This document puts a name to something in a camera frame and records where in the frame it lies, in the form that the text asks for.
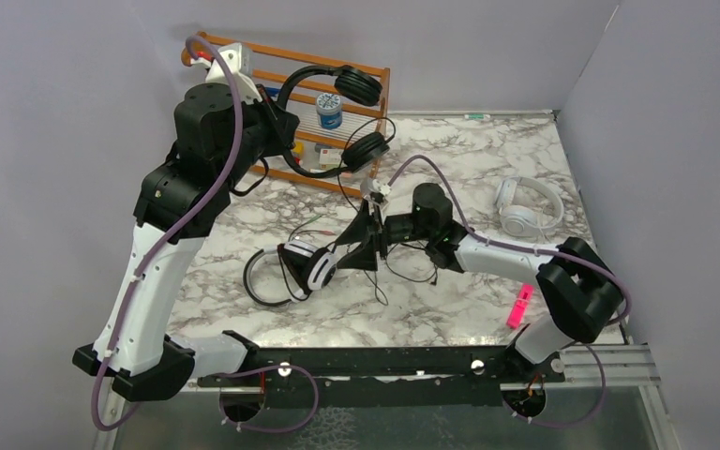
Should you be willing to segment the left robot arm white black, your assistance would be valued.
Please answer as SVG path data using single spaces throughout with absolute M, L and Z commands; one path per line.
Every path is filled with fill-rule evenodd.
M 186 343 L 167 332 L 186 271 L 236 194 L 263 158 L 293 146 L 298 117 L 262 85 L 250 93 L 225 82 L 190 88 L 173 112 L 175 137 L 164 161 L 142 180 L 132 247 L 111 315 L 98 338 L 78 348 L 73 364 L 98 381 L 112 380 L 125 400 L 174 397 L 192 378 L 222 372 L 249 383 L 257 360 L 237 339 Z

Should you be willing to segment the small black on-ear headphones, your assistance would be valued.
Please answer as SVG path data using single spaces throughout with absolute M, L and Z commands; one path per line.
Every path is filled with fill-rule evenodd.
M 342 124 L 342 99 L 371 107 L 377 105 L 382 97 L 383 84 L 357 67 L 311 65 L 296 70 L 282 83 L 277 93 L 277 105 L 285 109 L 293 89 L 304 80 L 317 75 L 334 77 L 334 87 L 337 90 L 335 94 L 322 93 L 316 97 L 316 113 L 323 128 L 335 129 Z M 356 141 L 349 140 L 341 154 L 340 165 L 324 172 L 311 172 L 303 168 L 292 150 L 285 151 L 283 158 L 295 173 L 306 178 L 338 177 L 343 173 L 358 173 L 365 169 L 390 150 L 390 142 L 380 131 L 373 131 Z

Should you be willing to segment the white black gaming headset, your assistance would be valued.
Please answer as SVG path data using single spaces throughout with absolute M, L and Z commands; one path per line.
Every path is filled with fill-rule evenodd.
M 288 297 L 284 300 L 262 300 L 251 282 L 251 273 L 256 263 L 261 258 L 272 255 L 277 257 L 288 291 Z M 290 303 L 307 301 L 314 292 L 328 285 L 337 269 L 337 256 L 333 249 L 316 247 L 293 239 L 255 252 L 245 264 L 243 284 L 247 295 L 256 304 L 267 308 L 281 308 Z

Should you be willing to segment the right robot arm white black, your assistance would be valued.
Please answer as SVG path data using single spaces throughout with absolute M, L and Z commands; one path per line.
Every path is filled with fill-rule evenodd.
M 525 247 L 480 236 L 455 220 L 458 208 L 437 184 L 422 183 L 412 193 L 408 213 L 384 216 L 376 204 L 383 195 L 362 201 L 337 244 L 353 249 L 341 269 L 375 271 L 394 245 L 421 242 L 439 269 L 507 278 L 539 289 L 548 315 L 526 326 L 508 344 L 505 373 L 525 382 L 552 354 L 574 343 L 592 344 L 624 301 L 623 288 L 584 240 Z

